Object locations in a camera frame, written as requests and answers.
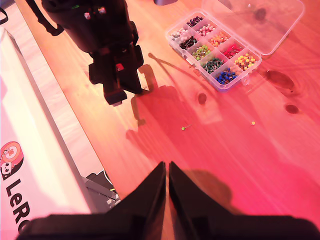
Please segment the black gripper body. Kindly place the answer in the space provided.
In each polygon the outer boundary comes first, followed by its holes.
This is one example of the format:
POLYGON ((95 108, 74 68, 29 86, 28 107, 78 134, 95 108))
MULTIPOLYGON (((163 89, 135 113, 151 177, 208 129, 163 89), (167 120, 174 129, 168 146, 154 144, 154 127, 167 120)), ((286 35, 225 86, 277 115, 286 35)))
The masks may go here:
POLYGON ((139 45, 129 44, 127 48, 119 48, 104 55, 96 52, 93 55, 93 63, 88 66, 89 80, 93 85, 102 85, 103 96, 109 105, 119 105, 127 99, 128 91, 120 86, 116 64, 127 66, 133 62, 137 63, 138 68, 144 64, 139 45))

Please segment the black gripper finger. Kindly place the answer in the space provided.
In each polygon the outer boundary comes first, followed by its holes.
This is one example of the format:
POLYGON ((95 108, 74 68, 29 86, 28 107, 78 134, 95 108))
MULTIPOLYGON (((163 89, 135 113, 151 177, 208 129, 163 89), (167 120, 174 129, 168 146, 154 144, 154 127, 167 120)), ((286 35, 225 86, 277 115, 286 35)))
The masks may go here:
POLYGON ((122 88, 131 93, 142 93, 140 79, 138 77, 136 62, 130 63, 122 71, 122 88))
POLYGON ((119 85, 122 89, 138 95, 142 93, 142 87, 136 68, 131 65, 125 66, 121 63, 116 64, 115 68, 119 85))
POLYGON ((169 164, 169 195, 180 214, 189 218, 229 218, 233 214, 202 191, 173 161, 169 164))
POLYGON ((138 187, 106 213, 108 217, 147 217, 153 211, 166 180, 166 166, 161 161, 138 187))

